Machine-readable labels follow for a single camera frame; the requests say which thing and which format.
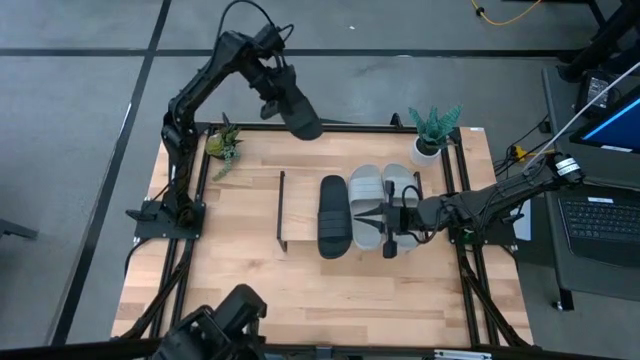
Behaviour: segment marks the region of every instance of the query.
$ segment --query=gray carpet floor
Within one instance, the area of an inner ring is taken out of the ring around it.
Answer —
[[[293,49],[573,49],[597,30],[588,7],[543,4],[508,27],[492,27],[463,0],[263,0],[277,24],[294,23]],[[160,0],[5,0],[0,50],[146,49]],[[528,4],[484,0],[492,18]],[[208,49],[226,1],[173,0],[159,49]],[[615,6],[602,4],[605,14]],[[257,31],[264,19],[247,5],[226,28]],[[142,56],[0,56],[0,218],[40,231],[37,240],[0,240],[0,348],[46,342],[91,209],[132,97]],[[131,247],[124,210],[145,196],[168,100],[206,61],[153,59],[115,185],[70,342],[107,339]],[[546,114],[540,71],[553,59],[386,56],[290,57],[299,85],[323,118],[387,123],[407,107],[464,106],[461,125],[484,127],[494,159]],[[230,77],[197,114],[256,121],[260,101]],[[546,137],[534,132],[532,147]],[[520,266],[536,344],[558,351],[637,358],[640,304],[576,294],[577,310],[559,313],[553,269]]]

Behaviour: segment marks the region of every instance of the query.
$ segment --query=computer monitor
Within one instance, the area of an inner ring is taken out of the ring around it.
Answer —
[[[607,150],[640,153],[640,86],[617,101],[600,121],[589,123],[571,141]]]

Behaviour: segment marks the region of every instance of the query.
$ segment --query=blue screen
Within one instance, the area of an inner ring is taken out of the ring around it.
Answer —
[[[582,139],[602,145],[638,149],[640,147],[640,99],[622,108]]]

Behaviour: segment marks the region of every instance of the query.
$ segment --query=desk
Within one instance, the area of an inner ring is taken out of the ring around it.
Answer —
[[[577,99],[579,84],[563,81],[555,68],[544,69],[542,78],[551,129],[555,134],[575,115],[571,105]],[[631,77],[622,80],[620,88],[624,94],[627,89],[637,84],[638,79]],[[578,124],[572,125],[568,131],[579,128],[584,121],[584,119],[578,119],[576,121]],[[556,147],[558,151],[570,153],[576,159],[587,175],[587,182],[592,180],[623,187],[638,186],[637,179],[640,179],[638,156],[573,144],[568,137],[561,137]],[[635,284],[640,278],[640,269],[605,265],[571,253],[560,214],[558,196],[559,193],[547,193],[545,201],[555,253],[556,277],[561,294],[570,296],[566,291],[573,290],[640,301],[640,288],[630,285]]]
[[[494,183],[484,131],[463,128],[461,134],[471,187]],[[382,258],[381,249],[363,252],[355,245],[337,260],[318,254],[320,180],[329,174],[348,178],[366,163],[382,168],[398,162],[418,170],[408,157],[415,135],[325,132],[318,140],[301,142],[284,131],[245,130],[240,138],[242,158],[225,178],[213,182],[221,164],[212,160],[209,167],[206,223],[195,245],[184,314],[201,304],[215,307],[236,284],[247,283],[268,304],[260,332],[269,344],[470,346],[455,249],[446,232],[391,260]],[[455,156],[451,163],[457,178]],[[276,241],[281,170],[286,171],[282,238],[288,241],[287,253]],[[441,162],[419,170],[425,196],[445,192]],[[192,176],[192,191],[197,177]],[[149,195],[166,182],[167,155],[161,148]],[[133,255],[113,335],[129,329],[155,296],[166,248],[166,240],[151,240]],[[513,259],[498,247],[483,251],[493,300],[531,342]],[[162,333],[172,300],[167,304]],[[475,309],[486,343],[477,301]]]

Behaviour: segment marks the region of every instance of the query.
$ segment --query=yellow cable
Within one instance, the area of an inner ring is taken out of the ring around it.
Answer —
[[[485,19],[489,24],[491,24],[491,25],[495,25],[495,26],[504,26],[504,25],[509,25],[509,24],[511,24],[511,23],[513,23],[513,22],[516,22],[516,21],[520,20],[520,18],[521,18],[521,17],[523,17],[523,16],[527,15],[527,14],[529,13],[529,11],[533,10],[533,8],[534,8],[534,7],[536,7],[536,6],[538,6],[538,4],[540,4],[541,2],[542,2],[542,0],[538,0],[538,1],[536,1],[533,5],[531,5],[531,6],[530,6],[527,10],[525,10],[522,14],[520,14],[520,15],[518,15],[518,16],[516,16],[516,17],[514,17],[514,18],[513,18],[513,19],[511,19],[511,20],[508,20],[508,21],[505,21],[505,22],[501,22],[501,23],[499,23],[499,22],[495,22],[495,21],[492,21],[491,19],[489,19],[489,18],[484,14],[484,11],[480,12],[480,16],[482,16],[482,17],[483,17],[483,18],[484,18],[484,19]],[[476,11],[480,8],[480,7],[478,6],[478,4],[476,4],[476,0],[471,0],[471,3],[473,4],[473,7],[476,9]]]

